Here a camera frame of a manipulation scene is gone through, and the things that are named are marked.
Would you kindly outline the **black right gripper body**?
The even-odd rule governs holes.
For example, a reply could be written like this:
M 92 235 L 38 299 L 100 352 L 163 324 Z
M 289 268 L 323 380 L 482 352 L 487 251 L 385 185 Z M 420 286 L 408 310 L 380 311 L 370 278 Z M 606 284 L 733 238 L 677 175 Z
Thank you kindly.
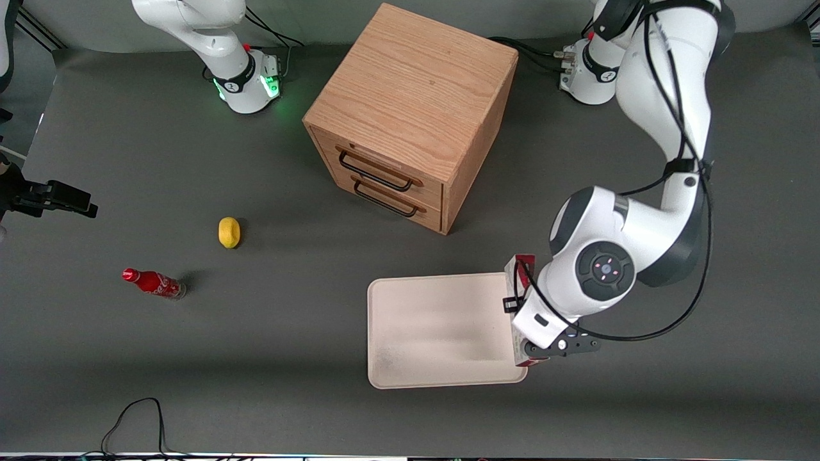
M 17 209 L 13 204 L 13 199 L 20 195 L 26 187 L 26 180 L 20 167 L 15 163 L 2 163 L 1 165 L 1 218 L 7 212 L 18 212 L 28 214 L 24 209 Z

